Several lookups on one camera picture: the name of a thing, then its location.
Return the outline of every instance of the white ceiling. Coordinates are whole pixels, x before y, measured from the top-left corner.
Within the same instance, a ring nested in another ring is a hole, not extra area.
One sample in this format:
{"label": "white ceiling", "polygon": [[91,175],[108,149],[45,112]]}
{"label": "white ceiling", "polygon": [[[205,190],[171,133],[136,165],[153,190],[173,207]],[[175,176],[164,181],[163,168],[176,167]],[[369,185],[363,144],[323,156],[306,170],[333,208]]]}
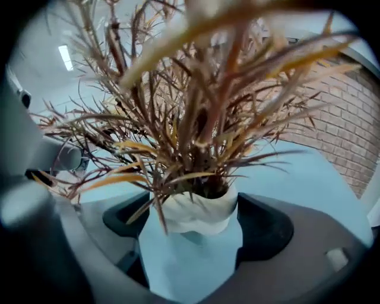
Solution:
{"label": "white ceiling", "polygon": [[[61,18],[67,17],[62,1],[53,1],[41,10],[22,33],[10,60],[10,67],[24,89],[32,96],[31,112],[40,112],[45,106],[43,99],[54,105],[69,101],[69,96],[78,98],[78,76],[82,73],[74,68],[67,71],[59,53],[60,45],[68,44],[68,33],[75,33],[72,25]],[[143,0],[121,0],[118,4],[118,17],[128,21],[136,4]],[[99,0],[96,16],[107,14],[103,0]],[[76,58],[71,52],[71,59]],[[97,91],[82,85],[82,94],[91,96]]]}

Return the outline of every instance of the black holder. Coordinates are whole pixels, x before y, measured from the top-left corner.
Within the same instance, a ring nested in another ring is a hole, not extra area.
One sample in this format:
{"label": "black holder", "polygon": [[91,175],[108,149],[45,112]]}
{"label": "black holder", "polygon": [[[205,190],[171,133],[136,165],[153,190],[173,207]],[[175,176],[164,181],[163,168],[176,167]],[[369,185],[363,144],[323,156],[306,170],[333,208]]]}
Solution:
{"label": "black holder", "polygon": [[[132,224],[125,223],[148,200],[149,193],[144,192],[122,202],[104,212],[103,222],[117,235],[137,240],[149,209]],[[235,269],[244,261],[271,259],[289,244],[294,233],[293,223],[286,214],[245,193],[237,196],[237,220],[243,232],[243,246],[237,250]]]}

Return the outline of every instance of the gray plastic part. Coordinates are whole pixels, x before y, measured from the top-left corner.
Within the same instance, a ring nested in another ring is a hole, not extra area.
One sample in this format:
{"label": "gray plastic part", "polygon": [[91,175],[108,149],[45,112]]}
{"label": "gray plastic part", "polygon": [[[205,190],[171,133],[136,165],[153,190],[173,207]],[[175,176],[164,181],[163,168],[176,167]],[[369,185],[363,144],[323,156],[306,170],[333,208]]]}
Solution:
{"label": "gray plastic part", "polygon": [[[325,213],[252,195],[286,213],[294,225],[288,246],[268,261],[242,262],[201,303],[316,303],[355,268],[366,247]],[[326,253],[341,248],[349,263],[336,272]]]}
{"label": "gray plastic part", "polygon": [[91,286],[96,303],[173,303],[135,282],[117,268],[95,245],[70,202],[56,198],[69,245]]}
{"label": "gray plastic part", "polygon": [[70,142],[66,142],[62,148],[64,143],[64,140],[44,136],[28,169],[48,171],[54,165],[54,171],[64,171],[79,167],[82,159],[81,150]]}
{"label": "gray plastic part", "polygon": [[0,219],[9,232],[37,226],[41,217],[49,217],[50,192],[35,181],[12,177],[0,183]]}
{"label": "gray plastic part", "polygon": [[6,78],[0,96],[0,176],[23,175],[36,154],[42,133]]}

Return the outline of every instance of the brown stem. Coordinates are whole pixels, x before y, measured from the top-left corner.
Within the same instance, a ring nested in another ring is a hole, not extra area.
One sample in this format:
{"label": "brown stem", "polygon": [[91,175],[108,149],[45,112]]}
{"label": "brown stem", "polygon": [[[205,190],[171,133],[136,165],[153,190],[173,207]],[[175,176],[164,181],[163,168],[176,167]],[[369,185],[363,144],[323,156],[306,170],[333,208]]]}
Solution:
{"label": "brown stem", "polygon": [[211,141],[213,130],[218,119],[220,120],[219,129],[223,128],[224,120],[222,121],[221,119],[223,119],[223,112],[227,106],[228,95],[232,86],[232,78],[229,77],[229,74],[231,74],[236,68],[240,48],[243,43],[244,33],[248,25],[249,23],[243,23],[235,28],[235,36],[224,67],[224,78],[219,88],[218,103],[215,104],[215,106],[210,107],[210,110],[208,111],[206,125],[198,139],[199,145],[207,145]]}

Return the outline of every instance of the dried leaf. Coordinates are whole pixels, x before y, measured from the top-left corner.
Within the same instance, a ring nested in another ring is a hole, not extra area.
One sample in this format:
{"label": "dried leaf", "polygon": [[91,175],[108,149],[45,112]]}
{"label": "dried leaf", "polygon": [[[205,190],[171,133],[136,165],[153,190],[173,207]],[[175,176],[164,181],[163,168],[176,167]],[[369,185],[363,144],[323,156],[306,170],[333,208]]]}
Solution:
{"label": "dried leaf", "polygon": [[177,147],[177,121],[178,121],[178,118],[175,117],[173,121],[173,131],[172,131],[172,136],[171,136],[174,147]]}
{"label": "dried leaf", "polygon": [[158,199],[158,196],[156,196],[156,195],[154,196],[154,202],[155,202],[154,205],[157,209],[157,213],[159,215],[160,224],[164,228],[164,232],[167,235],[167,226],[166,226],[166,222],[165,222],[165,216],[164,216],[164,213],[162,211],[162,205]]}
{"label": "dried leaf", "polygon": [[211,173],[211,172],[193,172],[193,173],[188,173],[188,174],[185,174],[183,176],[180,176],[178,178],[175,178],[175,179],[171,180],[167,184],[168,185],[173,185],[175,183],[178,183],[178,182],[181,182],[181,181],[186,181],[188,179],[201,178],[201,177],[210,176],[210,175],[215,175],[215,173]]}
{"label": "dried leaf", "polygon": [[153,149],[147,145],[140,144],[139,142],[127,140],[127,141],[123,141],[123,142],[116,142],[113,145],[115,147],[119,147],[119,148],[136,148],[136,149],[139,149],[141,151],[148,151],[151,154],[157,155],[157,151],[155,149]]}
{"label": "dried leaf", "polygon": [[135,220],[137,220],[142,214],[144,214],[148,209],[149,207],[151,206],[151,204],[153,203],[154,201],[154,198],[150,199],[149,201],[147,201],[146,203],[144,203],[129,219],[128,221],[126,221],[126,224],[127,225],[130,225],[132,224]]}
{"label": "dried leaf", "polygon": [[116,174],[116,173],[123,173],[124,171],[127,171],[130,168],[138,167],[140,163],[138,161],[135,161],[134,163],[131,163],[127,166],[121,166],[113,169],[112,171],[108,172],[109,175]]}
{"label": "dried leaf", "polygon": [[302,80],[300,82],[300,85],[321,81],[323,78],[334,75],[334,74],[340,74],[340,73],[345,73],[345,72],[349,72],[349,71],[355,71],[357,69],[360,69],[361,67],[362,66],[360,64],[342,64],[342,65],[331,66],[329,68],[324,69],[322,73],[320,73],[314,77],[309,77],[309,78]]}
{"label": "dried leaf", "polygon": [[145,177],[136,174],[123,174],[117,176],[110,176],[106,179],[100,180],[94,184],[92,184],[89,188],[83,189],[81,192],[92,190],[101,186],[111,185],[113,183],[120,182],[145,182],[148,183]]}
{"label": "dried leaf", "polygon": [[199,16],[194,20],[188,20],[187,23],[177,24],[175,29],[171,28],[164,32],[150,47],[143,50],[138,60],[124,73],[120,86],[130,88],[144,71],[150,71],[161,58],[170,56],[185,43],[196,40],[200,35],[249,21],[272,10],[293,11],[295,8],[305,9],[306,7],[309,7],[308,2],[301,1],[221,2],[220,8],[214,15]]}
{"label": "dried leaf", "polygon": [[321,58],[330,58],[335,55],[337,55],[341,50],[348,47],[351,43],[353,43],[357,38],[349,38],[346,42],[339,43],[337,46],[333,47],[327,47],[324,50],[320,50],[318,52],[311,53],[309,55],[303,56],[299,59],[296,59],[294,61],[290,61],[286,64],[284,64],[280,69],[276,70],[275,72],[272,72],[267,75],[267,78],[272,78],[273,76],[277,75],[280,71],[290,71],[291,69],[297,69],[300,67],[304,67],[305,65],[310,65],[313,62],[317,61]]}
{"label": "dried leaf", "polygon": [[43,185],[43,186],[44,186],[45,188],[47,188],[49,191],[52,191],[52,192],[54,192],[55,194],[61,195],[59,192],[57,192],[56,190],[54,190],[52,187],[49,187],[47,184],[45,184],[44,182],[42,182],[42,180],[40,180],[40,179],[39,179],[36,175],[34,175],[33,173],[31,173],[31,175],[32,175],[33,179],[34,179],[37,183]]}

